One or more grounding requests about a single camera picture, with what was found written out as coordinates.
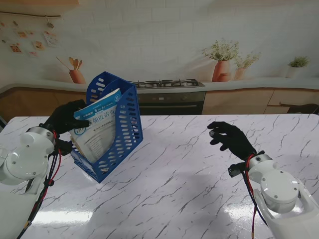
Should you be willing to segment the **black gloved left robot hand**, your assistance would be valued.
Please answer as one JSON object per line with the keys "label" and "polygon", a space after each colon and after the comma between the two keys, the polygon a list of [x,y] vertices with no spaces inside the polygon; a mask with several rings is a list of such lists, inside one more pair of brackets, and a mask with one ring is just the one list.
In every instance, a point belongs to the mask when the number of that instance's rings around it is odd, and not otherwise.
{"label": "black gloved left robot hand", "polygon": [[74,113],[86,107],[84,100],[76,100],[57,107],[52,115],[43,124],[49,131],[63,134],[73,129],[86,128],[90,126],[88,120],[78,120]]}

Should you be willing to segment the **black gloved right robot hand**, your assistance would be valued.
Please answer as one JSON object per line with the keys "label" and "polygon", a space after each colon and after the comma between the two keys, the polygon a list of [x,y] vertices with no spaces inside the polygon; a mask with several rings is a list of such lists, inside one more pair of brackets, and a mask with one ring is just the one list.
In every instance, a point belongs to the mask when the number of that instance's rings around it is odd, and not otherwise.
{"label": "black gloved right robot hand", "polygon": [[232,154],[243,161],[247,161],[251,155],[256,155],[257,151],[249,142],[242,130],[237,126],[224,121],[214,121],[207,126],[212,138],[210,144],[221,144],[220,151],[229,149]]}

